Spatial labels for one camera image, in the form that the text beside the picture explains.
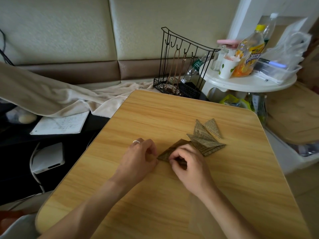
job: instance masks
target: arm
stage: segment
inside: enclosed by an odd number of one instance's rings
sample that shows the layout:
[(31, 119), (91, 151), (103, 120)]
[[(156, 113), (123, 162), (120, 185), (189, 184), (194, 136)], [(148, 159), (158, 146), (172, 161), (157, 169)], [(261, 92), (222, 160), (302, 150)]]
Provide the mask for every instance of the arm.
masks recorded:
[[(177, 157), (186, 160), (186, 170), (182, 169), (174, 160)], [(253, 226), (216, 187), (204, 157), (196, 148), (189, 144), (180, 146), (170, 155), (169, 160), (178, 178), (205, 204), (227, 238), (261, 238)]]
[(146, 160), (146, 153), (157, 155), (151, 139), (134, 142), (124, 154), (114, 175), (90, 199), (83, 202), (40, 239), (90, 238), (111, 208), (153, 170), (158, 160)]

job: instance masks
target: upholstered headboard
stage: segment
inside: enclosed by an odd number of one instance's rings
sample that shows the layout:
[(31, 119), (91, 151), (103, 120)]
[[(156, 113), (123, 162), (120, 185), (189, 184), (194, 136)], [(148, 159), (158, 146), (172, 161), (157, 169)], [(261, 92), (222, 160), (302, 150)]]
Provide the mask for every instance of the upholstered headboard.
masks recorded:
[(239, 0), (1, 0), (6, 55), (73, 84), (155, 77), (162, 30), (216, 47)]

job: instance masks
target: beige blanket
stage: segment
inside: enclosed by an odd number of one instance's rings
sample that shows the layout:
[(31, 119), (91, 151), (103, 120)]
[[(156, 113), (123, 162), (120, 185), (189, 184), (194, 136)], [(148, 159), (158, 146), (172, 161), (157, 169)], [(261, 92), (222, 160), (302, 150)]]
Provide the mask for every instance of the beige blanket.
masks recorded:
[(157, 91), (153, 82), (88, 90), (0, 62), (0, 98), (41, 116), (64, 117), (91, 110), (93, 115), (111, 117), (137, 89)]

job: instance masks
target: pink lid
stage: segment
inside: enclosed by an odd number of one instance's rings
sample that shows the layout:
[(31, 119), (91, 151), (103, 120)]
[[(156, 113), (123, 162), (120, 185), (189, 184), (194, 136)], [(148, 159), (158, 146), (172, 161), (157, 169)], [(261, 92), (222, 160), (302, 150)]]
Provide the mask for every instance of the pink lid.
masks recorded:
[(238, 45), (241, 42), (241, 40), (217, 40), (218, 44), (232, 44), (232, 45)]

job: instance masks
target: wooden table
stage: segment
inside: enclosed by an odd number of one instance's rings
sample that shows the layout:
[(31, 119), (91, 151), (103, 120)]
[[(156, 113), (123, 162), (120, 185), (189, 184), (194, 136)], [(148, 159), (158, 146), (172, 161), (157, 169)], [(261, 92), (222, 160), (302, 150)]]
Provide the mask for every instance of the wooden table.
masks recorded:
[[(206, 157), (234, 206), (267, 238), (310, 238), (257, 116), (246, 109), (149, 91), (134, 91), (102, 129), (38, 213), (43, 233), (88, 199), (138, 137), (161, 153), (192, 133), (195, 120), (215, 118), (227, 146)], [(93, 238), (202, 238), (188, 229), (189, 192), (167, 162), (110, 211)]]

